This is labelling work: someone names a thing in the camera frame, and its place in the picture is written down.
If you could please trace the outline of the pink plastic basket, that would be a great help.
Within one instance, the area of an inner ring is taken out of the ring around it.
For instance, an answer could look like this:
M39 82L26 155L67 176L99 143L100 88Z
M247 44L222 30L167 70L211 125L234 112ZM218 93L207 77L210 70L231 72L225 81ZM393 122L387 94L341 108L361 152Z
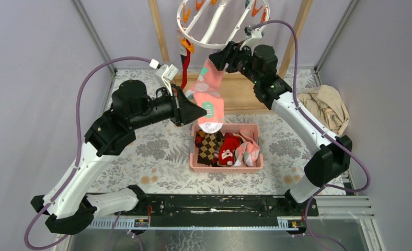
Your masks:
M221 128L221 132L227 133L238 133L239 129L246 129L252 133L253 139L256 141L259 146L261 146L261 133L260 127L254 123L227 123L224 124ZM194 124L191 129L191 144L190 150L191 153L189 155L189 165L192 170L196 173L238 173L238 174L253 174L257 173L261 170L264 166L264 155L262 151L260 151L259 158L255 161L253 167L246 166L243 164L241 167L227 167L227 166L211 166L206 164L200 164L198 162L198 155L199 155L199 148L194 145L194 137L196 136L197 132L200 130L198 124Z

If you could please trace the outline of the brown argyle sock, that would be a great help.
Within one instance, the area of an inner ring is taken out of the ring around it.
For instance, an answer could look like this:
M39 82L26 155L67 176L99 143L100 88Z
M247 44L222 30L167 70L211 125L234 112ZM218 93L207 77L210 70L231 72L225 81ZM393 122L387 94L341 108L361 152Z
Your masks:
M206 133L203 145L198 148L197 163L217 166L219 160L219 151L224 141L224 135L221 131L216 133Z

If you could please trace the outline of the wooden hanger stand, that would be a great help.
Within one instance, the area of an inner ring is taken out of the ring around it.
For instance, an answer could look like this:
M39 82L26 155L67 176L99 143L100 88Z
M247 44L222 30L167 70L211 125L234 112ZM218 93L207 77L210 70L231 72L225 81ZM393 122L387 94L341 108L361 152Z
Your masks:
M300 37L312 3L312 1L301 1L300 8L293 25L297 38ZM162 58L164 61L169 61L170 58L158 3L157 1L148 1L148 5L154 23ZM278 74L281 77L285 77L289 64L293 59L295 49L297 49L297 45L295 45L294 43L294 37L291 36L284 52L280 68L278 70ZM223 77L220 93L224 98L224 110L226 114L268 113L265 107L261 103L259 103L254 96L253 88L249 84L250 82L248 80L240 75L237 75L236 73L226 74Z

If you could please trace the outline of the black red yellow argyle sock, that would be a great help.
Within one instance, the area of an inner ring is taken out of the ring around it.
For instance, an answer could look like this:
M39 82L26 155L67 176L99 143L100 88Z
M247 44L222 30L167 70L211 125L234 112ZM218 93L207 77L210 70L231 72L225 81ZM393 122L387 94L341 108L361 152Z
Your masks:
M199 130L194 137L194 144L196 147L200 148L203 145L203 140L206 136L206 133L202 130Z

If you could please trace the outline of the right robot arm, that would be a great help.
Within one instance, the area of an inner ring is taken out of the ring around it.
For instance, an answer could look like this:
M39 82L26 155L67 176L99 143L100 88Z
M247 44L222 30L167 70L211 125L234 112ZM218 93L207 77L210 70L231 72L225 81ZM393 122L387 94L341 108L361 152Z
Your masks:
M255 49L229 42L209 55L217 70L239 72L251 81L256 98L280 116L302 139L312 158L304 167L305 175L285 193L284 208L298 215L305 202L331 180L348 170L352 149L348 136L339 137L325 128L297 99L293 88L276 74L278 58L273 47L258 45Z

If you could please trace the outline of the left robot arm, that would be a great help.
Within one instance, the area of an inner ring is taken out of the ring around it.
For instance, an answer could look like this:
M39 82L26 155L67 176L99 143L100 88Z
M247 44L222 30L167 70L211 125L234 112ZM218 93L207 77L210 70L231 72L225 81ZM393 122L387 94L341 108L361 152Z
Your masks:
M88 190L106 165L135 140L136 129L164 120L180 127L206 113L177 85L159 88L152 98L143 82L123 82L112 93L110 108L86 132L76 167L70 167L48 194L35 196L32 207L47 215L50 232L67 235L81 232L101 216L120 211L142 214L146 194L136 185L101 195L90 195Z

